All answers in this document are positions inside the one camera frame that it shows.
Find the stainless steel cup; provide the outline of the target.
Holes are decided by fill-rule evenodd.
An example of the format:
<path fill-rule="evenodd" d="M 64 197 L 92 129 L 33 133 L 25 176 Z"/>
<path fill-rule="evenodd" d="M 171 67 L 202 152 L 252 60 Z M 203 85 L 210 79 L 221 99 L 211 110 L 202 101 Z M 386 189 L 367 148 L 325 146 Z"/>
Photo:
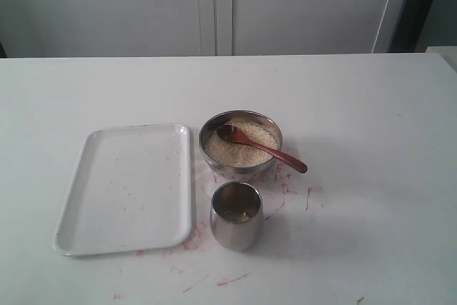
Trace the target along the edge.
<path fill-rule="evenodd" d="M 230 181 L 211 198 L 210 227 L 216 242 L 233 251 L 255 244 L 263 227 L 263 201 L 250 184 Z"/>

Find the brown wooden spoon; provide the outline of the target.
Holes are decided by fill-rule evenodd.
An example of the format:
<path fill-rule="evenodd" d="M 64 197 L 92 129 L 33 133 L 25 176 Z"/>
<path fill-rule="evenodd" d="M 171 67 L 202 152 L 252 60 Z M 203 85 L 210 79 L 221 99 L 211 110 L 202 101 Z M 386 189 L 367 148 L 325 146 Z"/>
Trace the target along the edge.
<path fill-rule="evenodd" d="M 295 169 L 297 172 L 301 174 L 305 174 L 308 171 L 307 165 L 304 164 L 302 161 L 285 152 L 273 149 L 271 147 L 265 146 L 263 144 L 251 140 L 247 137 L 247 135 L 245 135 L 245 133 L 242 132 L 242 130 L 235 126 L 224 124 L 217 128 L 216 133 L 220 139 L 227 141 L 229 143 L 244 146 L 252 146 L 254 148 L 265 151 L 266 153 L 272 155 L 279 161 L 282 161 L 283 163 L 289 165 L 292 169 Z"/>

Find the stainless steel rice bowl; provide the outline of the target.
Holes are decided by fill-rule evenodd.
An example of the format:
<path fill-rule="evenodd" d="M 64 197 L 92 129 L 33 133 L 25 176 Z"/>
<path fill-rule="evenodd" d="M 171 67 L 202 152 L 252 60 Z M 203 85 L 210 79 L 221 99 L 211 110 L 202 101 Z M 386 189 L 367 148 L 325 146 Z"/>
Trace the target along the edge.
<path fill-rule="evenodd" d="M 275 137 L 276 141 L 278 142 L 278 149 L 282 148 L 283 143 L 283 136 L 281 130 L 276 125 L 276 123 L 270 120 L 270 118 L 268 118 L 267 116 L 247 110 L 232 110 L 223 112 L 221 114 L 217 114 L 210 118 L 201 127 L 199 133 L 199 148 L 204 160 L 215 173 L 217 173 L 221 177 L 224 177 L 225 179 L 232 181 L 250 181 L 253 179 L 257 179 L 263 176 L 263 174 L 265 174 L 269 169 L 273 167 L 273 165 L 276 162 L 274 157 L 271 156 L 271 158 L 268 161 L 257 166 L 240 168 L 227 166 L 217 161 L 214 161 L 205 152 L 206 141 L 211 136 L 211 134 L 214 131 L 216 131 L 216 129 L 221 125 L 227 124 L 227 122 L 232 121 L 249 121 L 255 124 L 259 124 Z"/>

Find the uncooked white rice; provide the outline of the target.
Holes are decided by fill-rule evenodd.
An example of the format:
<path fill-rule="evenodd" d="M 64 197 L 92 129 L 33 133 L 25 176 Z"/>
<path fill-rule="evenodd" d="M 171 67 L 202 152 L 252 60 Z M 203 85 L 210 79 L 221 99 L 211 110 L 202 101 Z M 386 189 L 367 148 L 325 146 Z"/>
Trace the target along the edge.
<path fill-rule="evenodd" d="M 242 130 L 247 137 L 255 142 L 273 149 L 278 148 L 275 137 L 259 124 L 249 121 L 232 121 L 228 125 Z M 251 167 L 263 164 L 271 158 L 271 155 L 252 146 L 233 144 L 222 140 L 214 131 L 206 141 L 205 152 L 221 164 L 232 167 Z"/>

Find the white rectangular plastic tray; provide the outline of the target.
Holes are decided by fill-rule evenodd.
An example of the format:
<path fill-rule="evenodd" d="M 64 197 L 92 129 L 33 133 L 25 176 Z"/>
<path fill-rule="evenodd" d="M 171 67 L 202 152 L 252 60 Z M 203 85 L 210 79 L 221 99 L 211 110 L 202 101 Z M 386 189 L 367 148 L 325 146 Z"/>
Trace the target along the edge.
<path fill-rule="evenodd" d="M 194 220 L 191 131 L 183 124 L 91 133 L 54 235 L 63 256 L 91 256 L 183 243 Z"/>

